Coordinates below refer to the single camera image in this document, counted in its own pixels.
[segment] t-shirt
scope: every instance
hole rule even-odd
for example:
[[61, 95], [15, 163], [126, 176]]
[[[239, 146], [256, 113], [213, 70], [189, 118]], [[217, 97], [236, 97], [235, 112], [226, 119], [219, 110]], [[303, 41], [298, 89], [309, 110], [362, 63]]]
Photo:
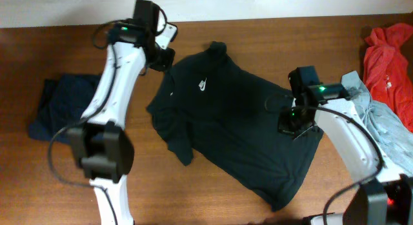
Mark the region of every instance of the t-shirt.
[[293, 100], [289, 90], [240, 69], [226, 45], [213, 42], [165, 73], [147, 110], [184, 165], [194, 148], [276, 211], [301, 186], [323, 132], [313, 128], [295, 140], [279, 133], [279, 114], [266, 112], [267, 98], [275, 112]]

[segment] wooden table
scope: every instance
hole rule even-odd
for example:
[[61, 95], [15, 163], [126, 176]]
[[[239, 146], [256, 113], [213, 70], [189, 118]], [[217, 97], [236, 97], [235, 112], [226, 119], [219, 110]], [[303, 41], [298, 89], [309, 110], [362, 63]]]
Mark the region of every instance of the wooden table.
[[[223, 41], [242, 69], [289, 88], [287, 74], [314, 65], [321, 80], [336, 83], [362, 70], [372, 27], [413, 23], [412, 14], [317, 17], [177, 23], [171, 47], [176, 61]], [[46, 142], [27, 136], [36, 115], [43, 81], [63, 73], [101, 73], [106, 53], [90, 44], [96, 26], [0, 30], [0, 224], [99, 224], [94, 192], [59, 184], [46, 163]], [[402, 52], [413, 61], [413, 42]], [[328, 138], [323, 138], [304, 184], [293, 201], [272, 213], [270, 206], [200, 153], [184, 167], [152, 128], [145, 106], [155, 95], [162, 73], [150, 71], [135, 86], [126, 132], [135, 146], [128, 178], [130, 211], [136, 224], [247, 224], [321, 213], [326, 200], [350, 183]], [[54, 152], [59, 171], [83, 179], [70, 148]], [[343, 211], [351, 194], [331, 211]]]

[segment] light blue garment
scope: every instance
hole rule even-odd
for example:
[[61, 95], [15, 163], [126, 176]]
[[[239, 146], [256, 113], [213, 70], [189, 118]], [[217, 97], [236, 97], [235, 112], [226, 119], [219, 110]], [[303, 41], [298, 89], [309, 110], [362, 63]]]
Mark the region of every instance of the light blue garment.
[[341, 84], [347, 89], [361, 120], [380, 148], [406, 171], [406, 175], [413, 176], [413, 133], [386, 104], [372, 100], [356, 71], [344, 75]]

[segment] wall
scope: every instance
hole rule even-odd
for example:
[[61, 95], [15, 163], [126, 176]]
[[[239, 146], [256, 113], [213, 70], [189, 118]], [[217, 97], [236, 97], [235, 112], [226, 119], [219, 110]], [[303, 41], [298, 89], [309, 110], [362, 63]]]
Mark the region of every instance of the wall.
[[[152, 0], [170, 21], [395, 14], [413, 0]], [[132, 15], [134, 0], [0, 0], [0, 27], [99, 24]]]

